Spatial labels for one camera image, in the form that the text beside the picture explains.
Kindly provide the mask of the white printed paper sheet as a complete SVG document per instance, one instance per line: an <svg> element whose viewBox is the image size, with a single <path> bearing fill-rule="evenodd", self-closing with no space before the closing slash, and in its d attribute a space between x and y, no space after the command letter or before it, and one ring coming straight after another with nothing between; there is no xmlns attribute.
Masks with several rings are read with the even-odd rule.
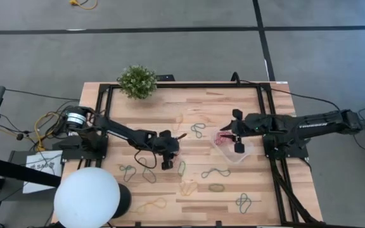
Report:
<svg viewBox="0 0 365 228"><path fill-rule="evenodd" d="M25 166L27 168L32 168L37 171L61 177L62 175L61 155L62 151L58 150L37 152L35 155L27 156ZM24 182L23 194L35 193L52 188L53 187L47 185Z"/></svg>

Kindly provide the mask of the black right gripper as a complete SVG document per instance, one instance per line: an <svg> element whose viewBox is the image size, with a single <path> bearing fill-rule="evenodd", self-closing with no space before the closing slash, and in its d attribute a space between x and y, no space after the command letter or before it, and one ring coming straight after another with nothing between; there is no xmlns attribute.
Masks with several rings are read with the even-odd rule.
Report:
<svg viewBox="0 0 365 228"><path fill-rule="evenodd" d="M234 109L232 111L233 119L231 122L221 128L221 131L233 130L238 124L242 123L241 136L260 136L266 133L266 115L258 113L250 113L243 120L243 112L239 109ZM234 143L241 143L241 137L233 134L226 134L223 137L232 140Z"/></svg>

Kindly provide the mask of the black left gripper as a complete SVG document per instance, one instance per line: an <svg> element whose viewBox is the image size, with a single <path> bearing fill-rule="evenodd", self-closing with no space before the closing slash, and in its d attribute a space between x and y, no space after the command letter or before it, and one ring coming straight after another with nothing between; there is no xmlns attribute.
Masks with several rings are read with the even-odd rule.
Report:
<svg viewBox="0 0 365 228"><path fill-rule="evenodd" d="M178 137L172 137L171 131L162 131L154 138L151 145L151 151L154 152L154 154L163 156L165 162L172 160L179 151L178 140L186 136L187 133L183 133Z"/></svg>

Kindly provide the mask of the black support beam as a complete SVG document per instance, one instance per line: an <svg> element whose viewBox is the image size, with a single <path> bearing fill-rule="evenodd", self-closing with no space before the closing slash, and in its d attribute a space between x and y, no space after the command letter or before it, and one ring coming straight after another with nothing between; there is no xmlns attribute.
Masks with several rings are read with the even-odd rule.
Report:
<svg viewBox="0 0 365 228"><path fill-rule="evenodd" d="M61 182L61 178L56 175L2 160L0 160L0 176L51 187L58 187Z"/></svg>

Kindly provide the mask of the clear plastic bin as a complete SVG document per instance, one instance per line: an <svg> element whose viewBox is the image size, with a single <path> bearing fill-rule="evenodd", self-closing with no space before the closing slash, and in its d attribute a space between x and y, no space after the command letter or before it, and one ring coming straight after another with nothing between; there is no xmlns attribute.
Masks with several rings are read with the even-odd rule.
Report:
<svg viewBox="0 0 365 228"><path fill-rule="evenodd" d="M244 138L242 139L242 143L245 145L245 152L242 154L236 153L234 151L234 144L235 142L232 142L232 140L227 139L226 142L222 145L217 146L214 142L216 134L218 132L228 132L229 134L231 134L229 131L217 131L214 132L212 134L212 142L213 145L215 147L215 149L222 155L225 157L225 159L232 164L237 164L242 162L246 157L250 156L250 154L253 151L254 145L253 142L251 142L251 140L249 140L249 138Z"/></svg>

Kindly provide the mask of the white globe lamp black base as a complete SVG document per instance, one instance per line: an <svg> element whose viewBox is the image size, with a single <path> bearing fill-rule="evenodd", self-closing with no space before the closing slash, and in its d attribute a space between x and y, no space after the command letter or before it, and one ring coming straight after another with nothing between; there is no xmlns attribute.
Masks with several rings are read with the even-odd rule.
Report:
<svg viewBox="0 0 365 228"><path fill-rule="evenodd" d="M54 213L64 228L101 228L125 215L130 190L107 170L87 167L66 177L54 196Z"/></svg>

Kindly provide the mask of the black aluminium table frame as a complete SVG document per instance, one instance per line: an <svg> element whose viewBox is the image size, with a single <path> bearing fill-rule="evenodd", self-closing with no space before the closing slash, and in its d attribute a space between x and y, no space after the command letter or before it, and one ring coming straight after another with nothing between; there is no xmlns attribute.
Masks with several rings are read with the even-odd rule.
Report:
<svg viewBox="0 0 365 228"><path fill-rule="evenodd" d="M269 111L269 98L259 87L234 83L161 84L156 93L145 100L133 100L122 94L114 85L101 87L97 109L132 129L154 131L171 130L174 136L187 133L181 139L180 153L174 159L174 167L161 169L161 158L148 152L137 154L129 145L111 137L108 154L103 166L123 182L132 193L132 205L128 213L112 220L114 226L206 226L206 225L279 225L293 220L293 205L286 196L276 197L270 163L264 154L261 137L249 138L254 148L250 156L237 164L229 163L214 147L212 134L226 125L231 111L239 108L248 112ZM177 118L184 120L177 128ZM203 137L197 138L191 126L203 123ZM139 158L146 158L147 167L157 177L154 184L143 176ZM186 163L182 177L177 174L179 163ZM135 176L124 182L121 165L136 168ZM201 173L211 168L229 169L231 175L223 177L212 172L207 178ZM198 189L190 196L181 196L179 183L197 182ZM209 184L224 184L220 193L208 190ZM245 214L239 212L235 201L246 193L252 205ZM136 213L137 207L157 198L167 200L163 209L150 206L144 213Z"/></svg>

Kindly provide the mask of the green potted plant black pot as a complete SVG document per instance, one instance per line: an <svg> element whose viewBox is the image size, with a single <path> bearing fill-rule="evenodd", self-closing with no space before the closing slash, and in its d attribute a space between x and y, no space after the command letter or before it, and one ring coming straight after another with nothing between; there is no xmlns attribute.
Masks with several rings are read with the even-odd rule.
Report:
<svg viewBox="0 0 365 228"><path fill-rule="evenodd" d="M120 92L132 99L146 99L157 89L157 75L142 65L124 68L117 78Z"/></svg>

